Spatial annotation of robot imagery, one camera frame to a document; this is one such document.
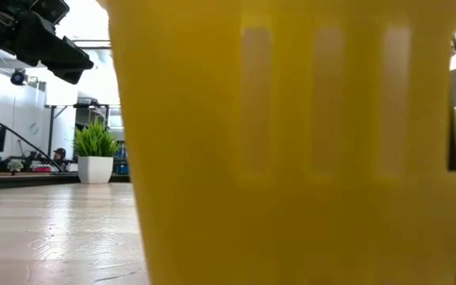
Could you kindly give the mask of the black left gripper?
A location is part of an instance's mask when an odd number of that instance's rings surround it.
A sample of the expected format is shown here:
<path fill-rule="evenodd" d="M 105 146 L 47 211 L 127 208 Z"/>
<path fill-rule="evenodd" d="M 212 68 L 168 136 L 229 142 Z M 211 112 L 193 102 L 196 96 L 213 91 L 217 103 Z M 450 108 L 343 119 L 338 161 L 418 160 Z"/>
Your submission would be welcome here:
<path fill-rule="evenodd" d="M 57 78 L 78 84 L 93 62 L 73 41 L 55 33 L 69 12 L 63 0 L 0 0 L 0 49 L 31 67 L 41 63 Z"/>

